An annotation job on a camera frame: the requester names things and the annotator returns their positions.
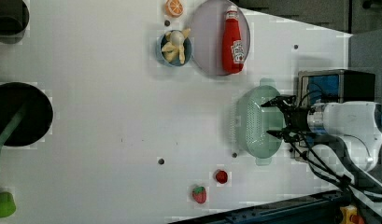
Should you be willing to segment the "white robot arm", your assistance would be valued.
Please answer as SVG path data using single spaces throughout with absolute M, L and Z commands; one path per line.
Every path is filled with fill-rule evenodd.
M 294 95 L 278 95 L 263 104 L 284 116 L 272 136 L 295 145 L 320 179 L 335 185 L 382 223 L 382 182 L 371 175 L 382 150 L 382 104 L 367 101 L 316 103 L 302 107 Z

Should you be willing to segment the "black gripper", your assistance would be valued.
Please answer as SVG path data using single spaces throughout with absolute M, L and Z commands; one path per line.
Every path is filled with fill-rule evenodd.
M 293 105 L 295 95 L 278 95 L 262 104 L 262 107 L 280 107 L 286 127 L 283 130 L 268 130 L 267 133 L 277 139 L 290 140 L 291 133 L 307 133 L 310 128 L 307 121 L 308 109 Z

